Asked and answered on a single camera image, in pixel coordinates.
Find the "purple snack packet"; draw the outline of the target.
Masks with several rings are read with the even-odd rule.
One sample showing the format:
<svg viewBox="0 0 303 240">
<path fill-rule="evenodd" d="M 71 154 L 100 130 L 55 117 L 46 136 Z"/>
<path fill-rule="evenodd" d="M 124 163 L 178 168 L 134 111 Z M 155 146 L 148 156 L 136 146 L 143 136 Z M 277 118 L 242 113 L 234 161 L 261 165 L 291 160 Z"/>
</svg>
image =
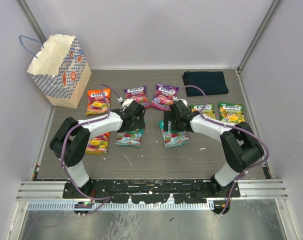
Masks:
<svg viewBox="0 0 303 240">
<path fill-rule="evenodd" d="M 147 86 L 140 86 L 134 88 L 127 88 L 124 90 L 126 99 L 133 99 L 135 102 L 142 105 L 145 109 L 149 108 L 149 102 L 147 98 Z"/>
</svg>

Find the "teal Fox's mint packet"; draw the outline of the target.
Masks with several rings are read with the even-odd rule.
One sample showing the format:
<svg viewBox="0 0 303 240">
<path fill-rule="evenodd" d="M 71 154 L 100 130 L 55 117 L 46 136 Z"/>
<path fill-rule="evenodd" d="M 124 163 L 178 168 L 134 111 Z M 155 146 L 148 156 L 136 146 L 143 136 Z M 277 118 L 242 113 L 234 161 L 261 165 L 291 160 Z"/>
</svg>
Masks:
<svg viewBox="0 0 303 240">
<path fill-rule="evenodd" d="M 168 131 L 164 129 L 164 122 L 161 120 L 158 123 L 162 138 L 164 141 L 164 147 L 166 149 L 173 147 L 180 147 L 190 142 L 190 138 L 184 131 L 171 131 L 171 123 L 168 123 Z"/>
</svg>

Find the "green snack packet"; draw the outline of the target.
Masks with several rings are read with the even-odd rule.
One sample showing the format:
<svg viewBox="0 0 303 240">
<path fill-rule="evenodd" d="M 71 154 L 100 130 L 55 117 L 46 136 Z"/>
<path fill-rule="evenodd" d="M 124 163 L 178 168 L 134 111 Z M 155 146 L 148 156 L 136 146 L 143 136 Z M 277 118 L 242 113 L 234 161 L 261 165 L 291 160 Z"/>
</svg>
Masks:
<svg viewBox="0 0 303 240">
<path fill-rule="evenodd" d="M 215 119 L 215 109 L 212 103 L 208 103 L 206 105 L 203 104 L 196 104 L 189 106 L 192 112 L 199 112 L 206 115 L 209 118 Z"/>
</svg>

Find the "orange Fox's fruits packet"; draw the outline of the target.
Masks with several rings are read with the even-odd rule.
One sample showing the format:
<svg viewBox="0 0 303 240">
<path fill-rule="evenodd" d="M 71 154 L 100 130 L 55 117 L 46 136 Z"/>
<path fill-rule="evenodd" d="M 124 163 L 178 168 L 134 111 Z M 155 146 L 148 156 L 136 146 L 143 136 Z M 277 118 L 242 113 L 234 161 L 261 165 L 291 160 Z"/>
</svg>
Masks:
<svg viewBox="0 0 303 240">
<path fill-rule="evenodd" d="M 111 90 L 109 88 L 101 90 L 87 91 L 86 115 L 98 115 L 108 112 L 110 107 Z"/>
</svg>

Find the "green Fox's candy packet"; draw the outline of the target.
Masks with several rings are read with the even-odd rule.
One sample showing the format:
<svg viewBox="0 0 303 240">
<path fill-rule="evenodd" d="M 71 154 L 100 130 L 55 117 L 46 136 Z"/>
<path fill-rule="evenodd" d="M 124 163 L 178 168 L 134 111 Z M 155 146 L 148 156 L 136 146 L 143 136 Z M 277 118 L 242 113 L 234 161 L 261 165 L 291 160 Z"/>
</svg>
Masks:
<svg viewBox="0 0 303 240">
<path fill-rule="evenodd" d="M 238 103 L 219 102 L 219 118 L 221 122 L 239 124 L 245 122 L 244 105 Z"/>
</svg>

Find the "blue checkered paper bag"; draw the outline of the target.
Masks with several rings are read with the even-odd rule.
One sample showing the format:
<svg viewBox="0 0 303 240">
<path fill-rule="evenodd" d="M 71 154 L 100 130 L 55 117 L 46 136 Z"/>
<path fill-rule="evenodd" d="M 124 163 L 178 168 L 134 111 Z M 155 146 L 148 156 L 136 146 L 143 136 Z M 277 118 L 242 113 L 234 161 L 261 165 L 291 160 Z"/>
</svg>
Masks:
<svg viewBox="0 0 303 240">
<path fill-rule="evenodd" d="M 75 35 L 54 34 L 41 43 L 27 73 L 56 107 L 76 109 L 92 75 L 85 53 Z"/>
</svg>

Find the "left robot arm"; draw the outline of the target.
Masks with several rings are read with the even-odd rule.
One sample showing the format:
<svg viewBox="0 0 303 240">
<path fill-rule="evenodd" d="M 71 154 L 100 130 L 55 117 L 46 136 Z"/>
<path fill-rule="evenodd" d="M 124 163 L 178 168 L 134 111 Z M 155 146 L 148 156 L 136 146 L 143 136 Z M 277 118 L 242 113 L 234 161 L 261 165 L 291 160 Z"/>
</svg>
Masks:
<svg viewBox="0 0 303 240">
<path fill-rule="evenodd" d="M 61 167 L 73 183 L 74 193 L 87 198 L 92 192 L 90 177 L 84 167 L 83 158 L 88 142 L 105 133 L 136 131 L 145 129 L 146 109 L 132 100 L 125 100 L 122 108 L 85 120 L 66 118 L 49 143 L 50 150 L 60 160 Z"/>
</svg>

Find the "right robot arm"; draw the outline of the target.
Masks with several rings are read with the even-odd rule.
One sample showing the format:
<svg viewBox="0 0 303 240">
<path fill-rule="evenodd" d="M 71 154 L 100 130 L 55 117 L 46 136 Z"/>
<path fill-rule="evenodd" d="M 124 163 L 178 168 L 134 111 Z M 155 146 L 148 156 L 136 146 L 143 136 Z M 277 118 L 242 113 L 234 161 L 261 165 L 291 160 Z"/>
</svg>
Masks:
<svg viewBox="0 0 303 240">
<path fill-rule="evenodd" d="M 226 163 L 210 178 L 210 189 L 216 197 L 224 196 L 230 184 L 263 157 L 263 147 L 248 123 L 226 124 L 192 111 L 182 99 L 169 108 L 163 113 L 166 132 L 197 133 L 221 143 Z"/>
</svg>

